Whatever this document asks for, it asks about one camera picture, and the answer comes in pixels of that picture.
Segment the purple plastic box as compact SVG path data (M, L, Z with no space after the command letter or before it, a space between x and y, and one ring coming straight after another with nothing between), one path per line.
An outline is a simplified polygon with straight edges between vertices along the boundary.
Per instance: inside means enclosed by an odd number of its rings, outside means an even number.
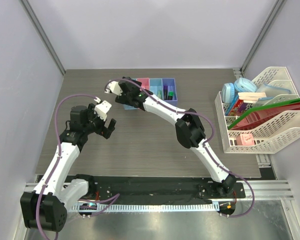
M170 92L170 91L174 92L173 100L164 100L164 101L176 107L178 104L178 95L177 95L175 79L174 78L163 78L162 85L163 85L163 87L168 86L168 92Z

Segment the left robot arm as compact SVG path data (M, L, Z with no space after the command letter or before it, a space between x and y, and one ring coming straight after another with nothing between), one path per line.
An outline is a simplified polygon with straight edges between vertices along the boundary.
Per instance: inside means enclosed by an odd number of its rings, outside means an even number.
M58 145L42 179L31 192L20 198L24 225L28 229L60 232L72 207L82 197L90 200L97 192L93 177L79 174L64 186L68 173L83 150L90 134L108 139L115 129L116 120L105 126L112 105L95 99L88 106L74 106L70 111L69 128L58 135Z

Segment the purple capped black highlighter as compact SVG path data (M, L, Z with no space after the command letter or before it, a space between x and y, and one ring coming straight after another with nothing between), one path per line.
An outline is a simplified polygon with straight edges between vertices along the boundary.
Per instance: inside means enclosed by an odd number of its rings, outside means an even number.
M169 91L168 91L168 86L167 86L167 85L164 85L164 86L163 86L163 96L164 96L164 100L165 100L165 101L168 100L168 93L169 93Z

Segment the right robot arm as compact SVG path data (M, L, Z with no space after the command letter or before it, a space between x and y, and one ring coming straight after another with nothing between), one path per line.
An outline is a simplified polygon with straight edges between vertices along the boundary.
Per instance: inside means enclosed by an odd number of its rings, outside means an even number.
M153 113L172 124L180 145L194 152L210 173L216 193L223 198L232 194L236 177L209 145L211 138L206 137L200 115L192 108L181 109L161 100L151 91L142 88L141 84L125 77L109 81L105 91L115 94L117 103Z

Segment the green capped black highlighter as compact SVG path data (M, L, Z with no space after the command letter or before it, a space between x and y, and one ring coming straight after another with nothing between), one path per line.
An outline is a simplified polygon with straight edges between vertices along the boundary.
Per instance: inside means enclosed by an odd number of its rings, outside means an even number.
M174 98L174 92L173 92L173 91L170 91L170 92L168 93L167 100L168 100L168 101L172 101L173 98Z

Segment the green utility knife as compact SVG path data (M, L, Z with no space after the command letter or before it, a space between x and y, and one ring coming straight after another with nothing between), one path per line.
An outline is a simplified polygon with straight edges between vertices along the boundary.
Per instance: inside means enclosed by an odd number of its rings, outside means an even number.
M158 96L158 98L160 98L161 100L163 99L163 95L162 95L162 91L161 91L161 90L158 90L158 91L157 91L157 96Z

